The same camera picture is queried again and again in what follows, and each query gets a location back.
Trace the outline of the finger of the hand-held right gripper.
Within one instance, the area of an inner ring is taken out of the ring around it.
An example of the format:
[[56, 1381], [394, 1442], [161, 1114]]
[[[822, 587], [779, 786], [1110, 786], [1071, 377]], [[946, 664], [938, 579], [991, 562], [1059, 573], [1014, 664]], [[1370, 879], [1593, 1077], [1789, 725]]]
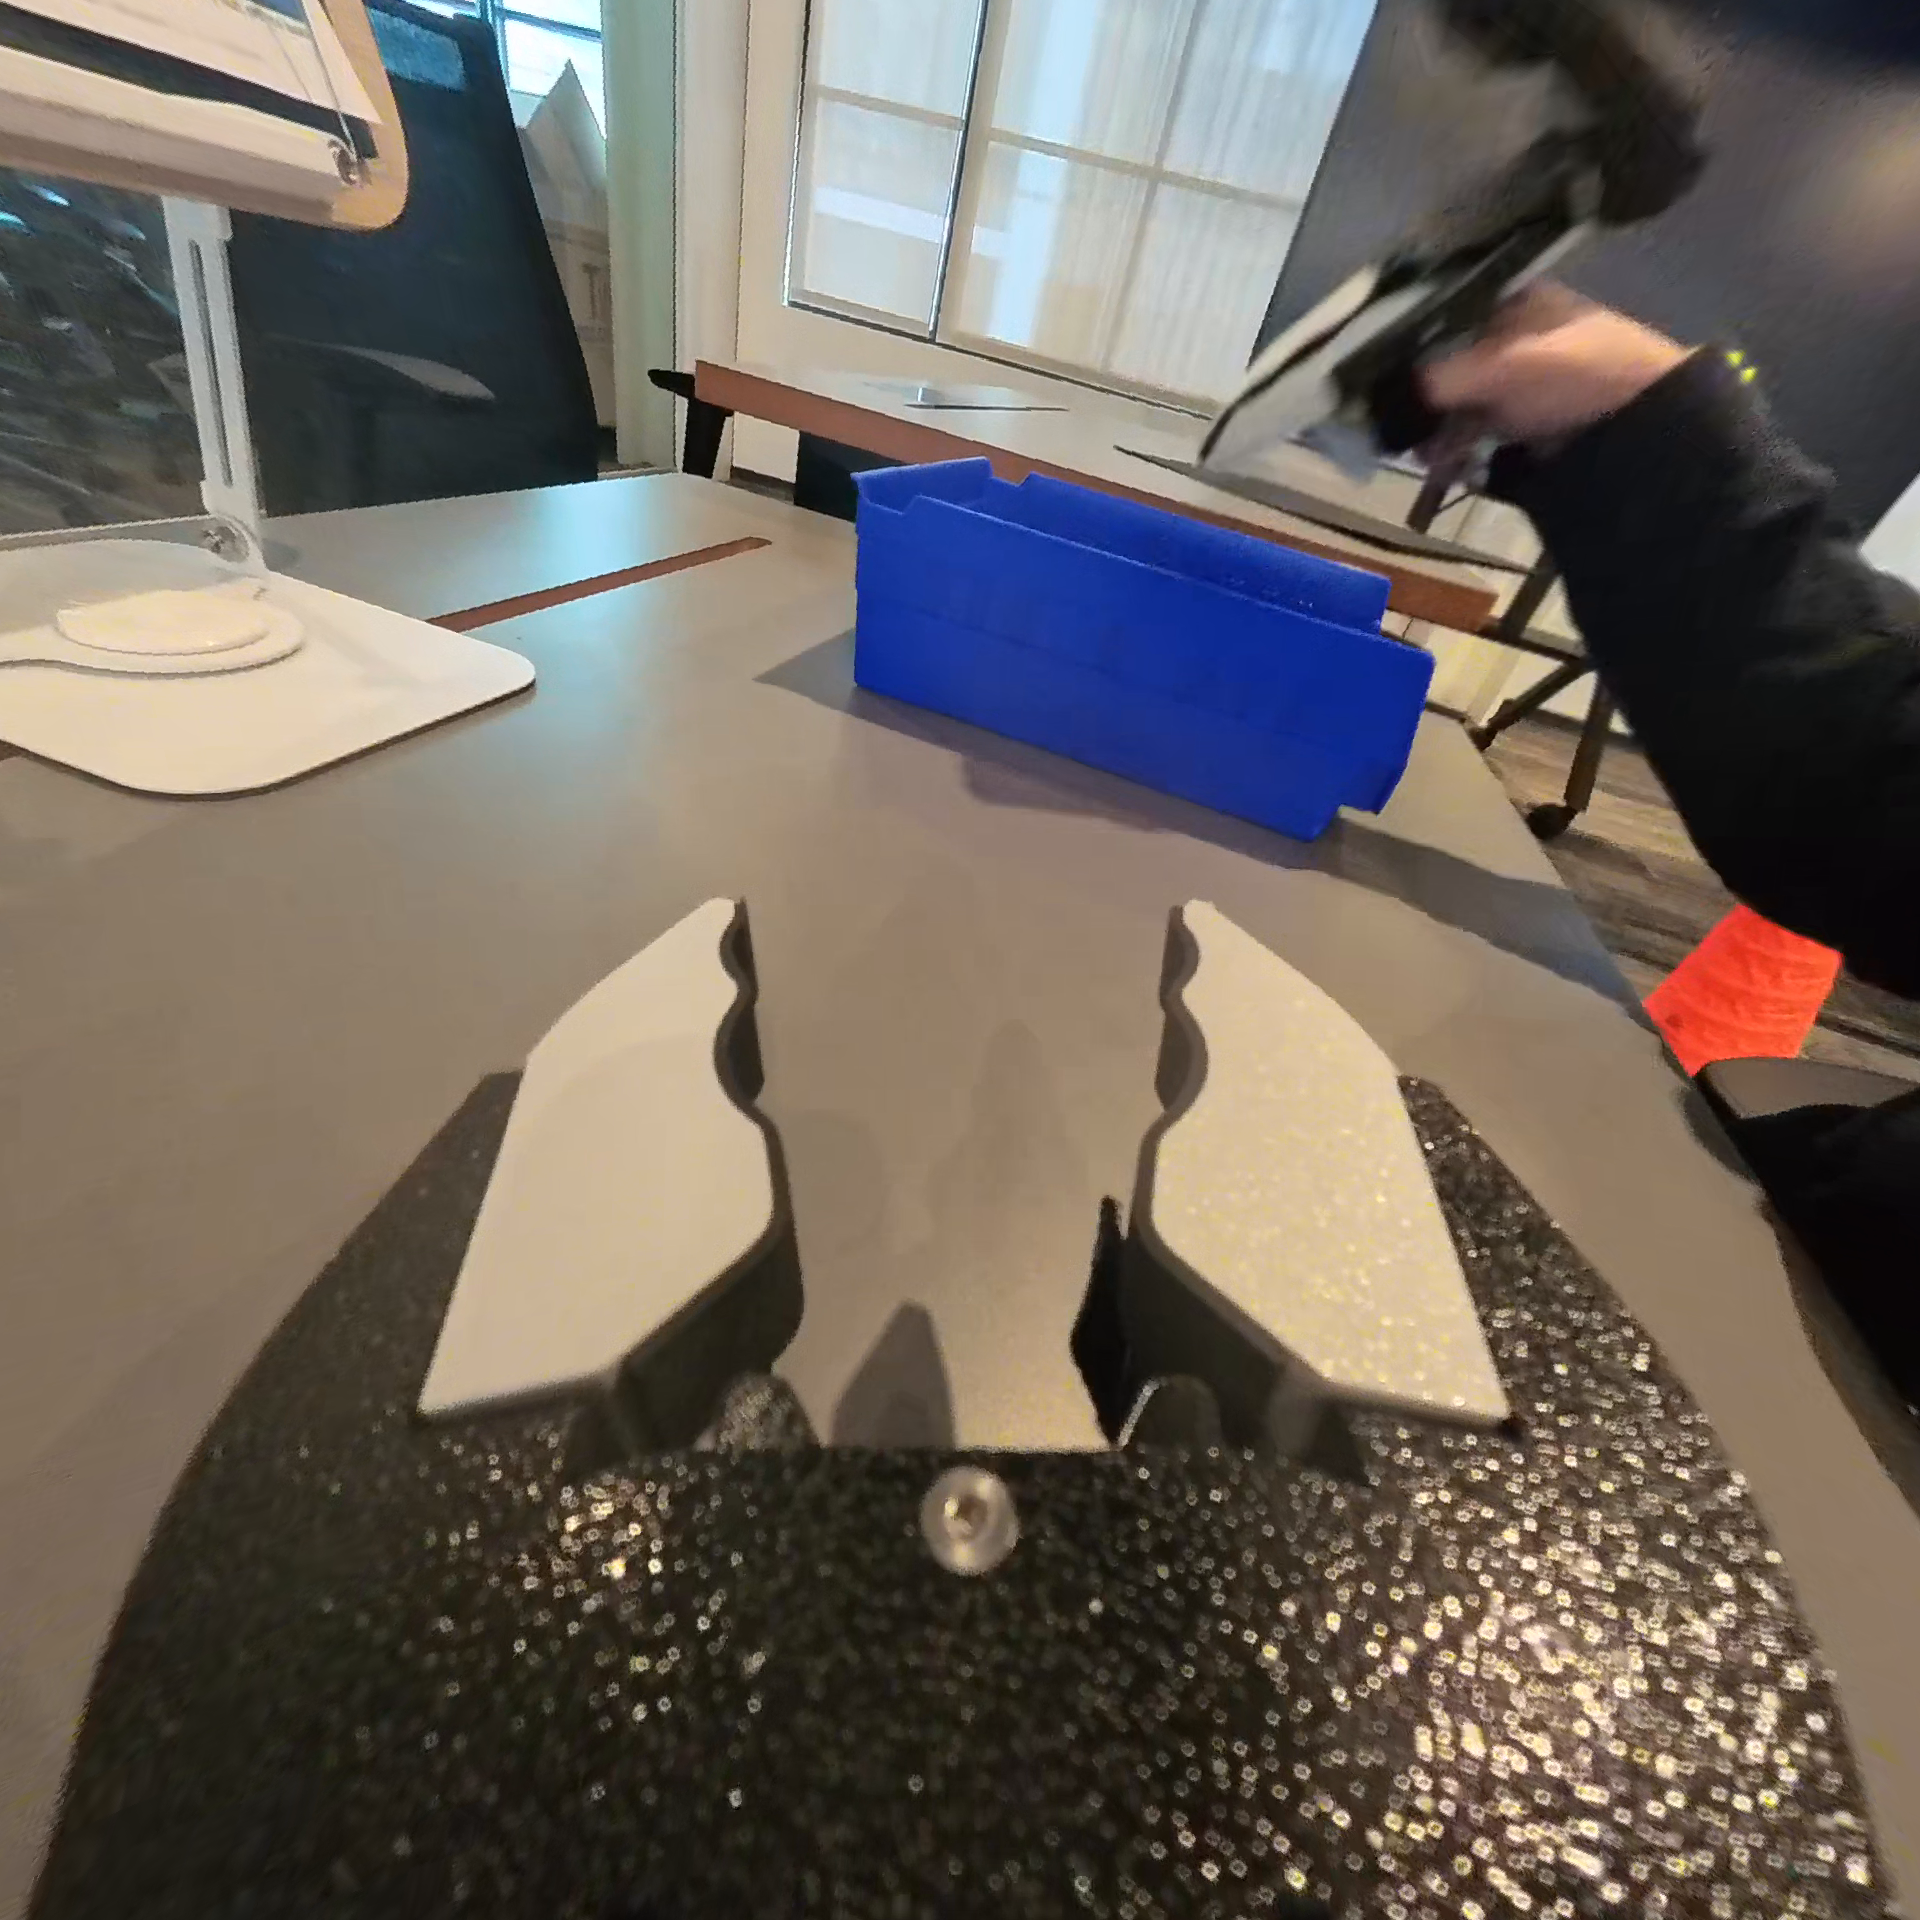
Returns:
[[1198, 437], [1205, 467], [1252, 467], [1302, 442], [1335, 467], [1375, 467], [1439, 437], [1418, 368], [1467, 346], [1492, 317], [1593, 222], [1501, 222], [1448, 252], [1394, 252], [1357, 268], [1243, 368], [1240, 389]]
[[1335, 279], [1240, 377], [1240, 418], [1402, 418], [1446, 288], [1439, 259], [1384, 259]]

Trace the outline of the white display stand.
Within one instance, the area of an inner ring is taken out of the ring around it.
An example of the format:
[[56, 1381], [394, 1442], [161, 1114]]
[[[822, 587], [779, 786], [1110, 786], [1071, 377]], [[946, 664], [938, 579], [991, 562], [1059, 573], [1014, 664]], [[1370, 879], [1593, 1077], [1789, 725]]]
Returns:
[[7, 3], [7, 168], [161, 199], [196, 512], [7, 534], [0, 741], [253, 798], [535, 684], [535, 664], [272, 573], [228, 210], [383, 229], [409, 151], [365, 3]]

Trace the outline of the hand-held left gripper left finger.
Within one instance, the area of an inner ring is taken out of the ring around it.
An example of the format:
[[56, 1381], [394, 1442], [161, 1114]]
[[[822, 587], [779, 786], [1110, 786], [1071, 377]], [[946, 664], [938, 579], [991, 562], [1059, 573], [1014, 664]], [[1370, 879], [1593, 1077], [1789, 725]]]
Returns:
[[801, 1327], [760, 1091], [750, 905], [707, 898], [527, 1053], [419, 1420], [587, 1410], [603, 1451], [712, 1432]]

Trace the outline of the blue plastic bin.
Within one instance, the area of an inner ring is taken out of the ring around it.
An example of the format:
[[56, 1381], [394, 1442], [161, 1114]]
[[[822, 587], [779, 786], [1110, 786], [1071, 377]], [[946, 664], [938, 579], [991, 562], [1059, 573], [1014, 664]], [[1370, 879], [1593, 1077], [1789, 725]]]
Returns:
[[1412, 758], [1384, 579], [979, 454], [854, 473], [854, 684], [1318, 838]]

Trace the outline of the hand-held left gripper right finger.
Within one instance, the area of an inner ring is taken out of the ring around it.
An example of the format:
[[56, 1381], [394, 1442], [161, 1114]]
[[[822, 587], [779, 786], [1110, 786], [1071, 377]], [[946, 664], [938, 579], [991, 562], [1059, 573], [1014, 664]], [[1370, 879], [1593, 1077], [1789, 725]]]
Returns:
[[1154, 1097], [1066, 1334], [1110, 1442], [1510, 1428], [1394, 1058], [1205, 898], [1166, 914]]

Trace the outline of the black rolling panel stand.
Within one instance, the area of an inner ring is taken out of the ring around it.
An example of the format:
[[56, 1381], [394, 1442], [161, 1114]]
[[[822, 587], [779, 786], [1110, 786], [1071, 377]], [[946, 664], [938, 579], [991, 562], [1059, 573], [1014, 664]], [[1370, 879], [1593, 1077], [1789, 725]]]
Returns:
[[[1697, 83], [1708, 170], [1654, 222], [1593, 239], [1566, 279], [1761, 368], [1769, 418], [1835, 473], [1880, 562], [1920, 467], [1920, 83], [1913, 3], [1622, 3]], [[1418, 219], [1467, 199], [1551, 110], [1439, 3], [1375, 3], [1259, 346]]]

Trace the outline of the person's right hand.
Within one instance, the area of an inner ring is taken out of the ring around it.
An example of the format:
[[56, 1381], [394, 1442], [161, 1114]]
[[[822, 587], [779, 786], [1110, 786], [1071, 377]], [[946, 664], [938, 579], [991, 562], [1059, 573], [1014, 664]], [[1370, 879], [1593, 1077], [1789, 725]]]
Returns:
[[1467, 346], [1418, 368], [1418, 399], [1482, 442], [1560, 442], [1618, 418], [1682, 359], [1682, 342], [1560, 279], [1531, 279]]

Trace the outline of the white framed window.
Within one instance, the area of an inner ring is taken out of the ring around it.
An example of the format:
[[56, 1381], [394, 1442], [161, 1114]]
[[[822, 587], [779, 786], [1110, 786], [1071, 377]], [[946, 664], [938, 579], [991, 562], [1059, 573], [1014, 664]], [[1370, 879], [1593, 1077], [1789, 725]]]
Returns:
[[1205, 413], [1370, 32], [1357, 0], [750, 0], [740, 359], [969, 351]]

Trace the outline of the grey desk with wooden edge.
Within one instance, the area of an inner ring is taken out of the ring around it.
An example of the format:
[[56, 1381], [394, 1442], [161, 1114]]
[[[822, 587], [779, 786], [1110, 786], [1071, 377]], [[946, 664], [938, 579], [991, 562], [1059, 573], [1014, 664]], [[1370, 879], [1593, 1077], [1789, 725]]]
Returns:
[[1050, 481], [1077, 481], [1093, 491], [1124, 491], [1124, 502], [1190, 512], [1190, 517], [1205, 517], [1226, 534], [1294, 543], [1294, 550], [1384, 579], [1384, 607], [1429, 625], [1429, 628], [1476, 633], [1517, 596], [1510, 573], [1357, 542], [1325, 517], [1226, 491], [1198, 473], [1173, 473], [1166, 462], [1145, 454], [1145, 437], [1124, 442], [1124, 429], [1085, 401], [1071, 401], [1071, 413], [915, 413], [905, 399], [884, 399], [880, 377], [859, 377], [859, 372], [780, 372], [780, 368], [727, 368], [727, 359], [716, 368], [696, 359], [696, 399], [707, 399], [733, 418], [854, 442], [854, 447], [895, 454], [895, 462], [979, 454], [1002, 481], [1050, 473]]

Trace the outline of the orange traffic cone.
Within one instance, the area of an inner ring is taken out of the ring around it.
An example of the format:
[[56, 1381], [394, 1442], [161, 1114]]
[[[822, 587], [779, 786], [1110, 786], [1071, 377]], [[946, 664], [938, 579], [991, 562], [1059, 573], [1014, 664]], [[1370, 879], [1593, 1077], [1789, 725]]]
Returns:
[[1750, 905], [1735, 905], [1649, 994], [1670, 1058], [1697, 1077], [1729, 1058], [1799, 1058], [1841, 978], [1830, 943], [1810, 943]]

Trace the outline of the black office chair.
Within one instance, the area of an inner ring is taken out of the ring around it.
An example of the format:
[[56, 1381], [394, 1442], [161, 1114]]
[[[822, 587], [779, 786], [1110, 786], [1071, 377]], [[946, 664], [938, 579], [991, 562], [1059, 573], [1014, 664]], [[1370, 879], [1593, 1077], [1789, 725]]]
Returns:
[[365, 3], [409, 151], [383, 229], [228, 210], [261, 512], [597, 481], [591, 368], [541, 222], [495, 32]]

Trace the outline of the person's right forearm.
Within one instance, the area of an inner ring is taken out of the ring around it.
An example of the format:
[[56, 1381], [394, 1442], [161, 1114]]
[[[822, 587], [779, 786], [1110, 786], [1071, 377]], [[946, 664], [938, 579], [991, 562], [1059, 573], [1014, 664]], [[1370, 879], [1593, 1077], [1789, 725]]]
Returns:
[[1830, 473], [1700, 346], [1622, 413], [1501, 447], [1571, 628], [1697, 853], [1761, 915], [1920, 994], [1920, 607]]

